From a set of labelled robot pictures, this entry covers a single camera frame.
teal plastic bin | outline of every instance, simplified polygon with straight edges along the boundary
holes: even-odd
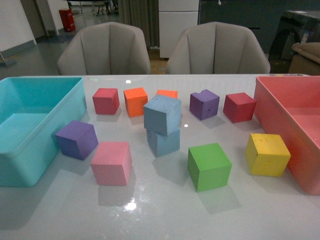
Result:
[[[81,77],[0,81],[0,186],[37,183],[59,150],[55,133],[87,109]]]

cube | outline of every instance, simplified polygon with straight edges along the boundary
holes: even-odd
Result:
[[[144,105],[144,128],[168,137],[180,124],[181,100],[156,95]]]
[[[99,88],[92,99],[96,114],[115,115],[120,106],[117,88]]]
[[[163,95],[163,96],[177,99],[178,98],[178,91],[159,89],[158,91],[156,91],[156,95]]]
[[[245,156],[252,175],[280,177],[291,154],[280,135],[251,133]]]
[[[127,141],[100,142],[91,162],[98,185],[128,185],[131,167],[132,158]]]
[[[187,168],[197,192],[226,186],[231,167],[218,143],[189,147]]]
[[[208,119],[217,115],[219,101],[220,97],[208,89],[201,93],[194,92],[190,95],[189,110],[199,120]]]
[[[99,144],[94,126],[80,121],[71,121],[55,134],[55,138],[64,155],[80,160]]]
[[[169,136],[163,136],[146,130],[147,141],[156,157],[173,153],[180,149],[180,128],[177,127]]]
[[[227,94],[223,113],[233,123],[250,121],[254,115],[256,104],[257,101],[245,92]]]
[[[143,87],[123,91],[125,108],[129,118],[144,114],[144,105],[148,102],[148,95]]]

chair backrest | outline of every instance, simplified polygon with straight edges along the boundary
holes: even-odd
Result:
[[[270,64],[250,29],[209,22],[181,33],[166,71],[168,74],[268,74]]]
[[[150,74],[150,59],[142,30],[106,22],[80,30],[60,56],[60,75]]]

plastic storage box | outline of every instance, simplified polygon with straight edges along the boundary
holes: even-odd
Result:
[[[288,168],[308,194],[320,195],[320,76],[259,76],[255,115],[267,134],[281,135]]]
[[[86,111],[81,77],[0,81],[0,186],[34,185],[59,150],[55,133]]]

white cabinet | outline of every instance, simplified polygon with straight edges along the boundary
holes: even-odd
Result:
[[[169,58],[183,30],[198,24],[199,0],[159,0],[160,57]]]

